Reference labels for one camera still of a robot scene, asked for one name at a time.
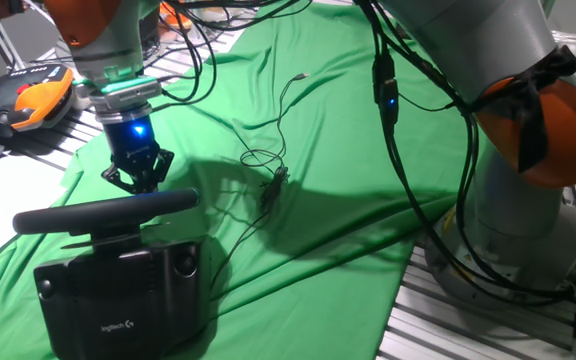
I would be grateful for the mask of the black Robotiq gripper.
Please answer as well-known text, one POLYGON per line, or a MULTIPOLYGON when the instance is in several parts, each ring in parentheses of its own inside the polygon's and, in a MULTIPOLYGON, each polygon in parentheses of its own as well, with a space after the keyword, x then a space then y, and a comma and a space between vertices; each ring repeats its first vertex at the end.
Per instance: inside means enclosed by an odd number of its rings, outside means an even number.
POLYGON ((149 115, 103 126, 113 163, 102 178, 128 193, 152 193, 158 190, 170 169, 174 153, 160 150, 149 115), (120 168, 145 168, 139 187, 138 178, 120 168))

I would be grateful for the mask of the person's hand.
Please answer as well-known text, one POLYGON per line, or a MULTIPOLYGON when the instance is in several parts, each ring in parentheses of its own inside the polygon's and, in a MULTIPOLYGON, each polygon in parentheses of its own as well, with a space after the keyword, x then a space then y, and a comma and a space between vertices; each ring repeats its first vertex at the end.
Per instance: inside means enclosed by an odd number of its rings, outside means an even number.
POLYGON ((0 19, 24 13, 26 9, 23 0, 0 0, 0 19))

